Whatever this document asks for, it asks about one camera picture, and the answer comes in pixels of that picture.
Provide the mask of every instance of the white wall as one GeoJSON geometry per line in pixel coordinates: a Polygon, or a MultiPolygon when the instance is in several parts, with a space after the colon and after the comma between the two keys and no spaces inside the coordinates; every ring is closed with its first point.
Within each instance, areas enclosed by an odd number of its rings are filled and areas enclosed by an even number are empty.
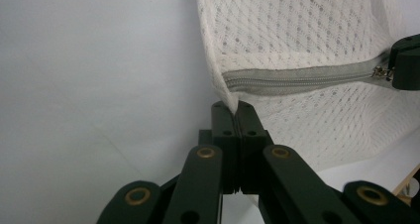
{"type": "MultiPolygon", "coordinates": [[[[218,100],[205,63],[195,0],[0,0],[0,223],[94,223],[180,172],[218,100]]],[[[261,222],[246,197],[225,209],[261,222]]]]}

